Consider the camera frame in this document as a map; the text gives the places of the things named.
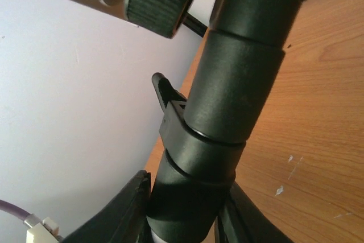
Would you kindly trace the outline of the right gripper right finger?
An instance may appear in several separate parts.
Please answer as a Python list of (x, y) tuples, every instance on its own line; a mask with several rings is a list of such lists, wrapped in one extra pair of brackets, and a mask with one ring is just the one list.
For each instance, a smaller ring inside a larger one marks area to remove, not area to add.
[(293, 243), (258, 209), (237, 183), (233, 183), (216, 218), (216, 242)]

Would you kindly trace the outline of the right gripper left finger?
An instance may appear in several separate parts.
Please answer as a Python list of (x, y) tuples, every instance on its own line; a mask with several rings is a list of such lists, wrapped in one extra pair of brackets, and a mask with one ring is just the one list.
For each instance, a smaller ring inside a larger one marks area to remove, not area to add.
[(151, 174), (138, 171), (95, 216), (63, 239), (68, 243), (150, 242), (146, 210)]

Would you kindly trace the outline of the lilac music stand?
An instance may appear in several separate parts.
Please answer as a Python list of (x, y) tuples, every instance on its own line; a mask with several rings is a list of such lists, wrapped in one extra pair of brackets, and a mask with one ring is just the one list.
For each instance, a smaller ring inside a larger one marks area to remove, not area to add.
[[(146, 210), (150, 242), (201, 242), (210, 229), (216, 240), (216, 218), (304, 1), (215, 0), (189, 96), (152, 76), (164, 152)], [(1, 210), (22, 223), (31, 214), (6, 201)]]

